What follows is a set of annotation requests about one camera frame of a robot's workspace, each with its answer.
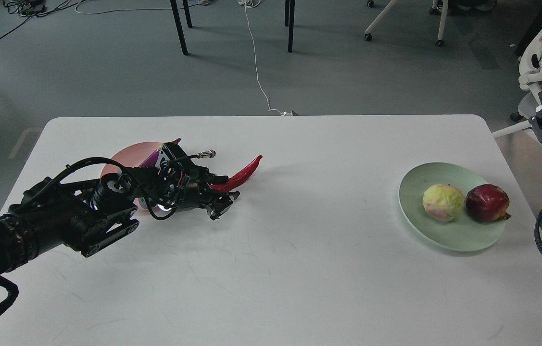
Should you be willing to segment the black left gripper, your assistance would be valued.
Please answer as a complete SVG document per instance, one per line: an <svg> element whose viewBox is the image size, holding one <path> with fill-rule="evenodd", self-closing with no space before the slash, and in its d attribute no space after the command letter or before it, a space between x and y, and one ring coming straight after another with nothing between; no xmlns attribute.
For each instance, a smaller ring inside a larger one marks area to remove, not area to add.
<svg viewBox="0 0 542 346"><path fill-rule="evenodd" d="M209 149L188 155L178 142L165 142L160 153L161 168L136 168L136 196L142 207L154 212L159 208L168 213L205 209L209 219L219 219L240 196L239 191L223 193L210 185L223 185L227 175L211 173L194 159L213 158Z"/></svg>

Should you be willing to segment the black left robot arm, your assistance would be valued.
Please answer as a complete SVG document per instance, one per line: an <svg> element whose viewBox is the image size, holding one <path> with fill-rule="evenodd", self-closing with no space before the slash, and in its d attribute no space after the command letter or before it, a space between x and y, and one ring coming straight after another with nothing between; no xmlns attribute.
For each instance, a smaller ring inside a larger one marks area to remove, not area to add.
<svg viewBox="0 0 542 346"><path fill-rule="evenodd" d="M0 316L18 296L4 273L60 245L93 256L137 229L139 207L156 220L195 209L207 210L212 220L225 214L259 158L233 177L219 176L192 162L213 158L215 151L187 155L178 143L163 143L137 167L104 157L82 159L25 191L0 216Z"/></svg>

